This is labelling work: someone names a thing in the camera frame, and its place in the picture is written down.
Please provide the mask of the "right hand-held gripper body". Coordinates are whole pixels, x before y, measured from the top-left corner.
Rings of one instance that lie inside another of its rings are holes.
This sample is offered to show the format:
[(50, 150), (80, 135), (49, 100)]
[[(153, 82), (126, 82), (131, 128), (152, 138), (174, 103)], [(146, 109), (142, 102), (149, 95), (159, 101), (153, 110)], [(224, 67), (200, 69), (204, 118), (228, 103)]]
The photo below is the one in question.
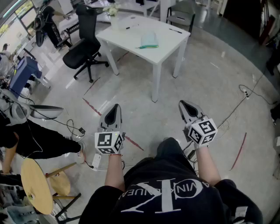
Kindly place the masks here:
[(216, 137), (218, 129), (213, 119), (204, 115), (187, 123), (183, 132), (187, 142), (192, 141), (196, 146), (208, 146)]

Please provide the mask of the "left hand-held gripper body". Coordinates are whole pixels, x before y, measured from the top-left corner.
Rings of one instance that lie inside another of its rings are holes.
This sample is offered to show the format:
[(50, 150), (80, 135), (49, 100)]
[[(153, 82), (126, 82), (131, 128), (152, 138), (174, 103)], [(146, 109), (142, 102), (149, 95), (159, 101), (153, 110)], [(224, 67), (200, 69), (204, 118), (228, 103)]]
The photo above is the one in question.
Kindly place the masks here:
[(105, 127), (105, 124), (101, 124), (94, 134), (95, 149), (100, 154), (121, 154), (120, 151), (123, 149), (125, 134), (121, 125)]

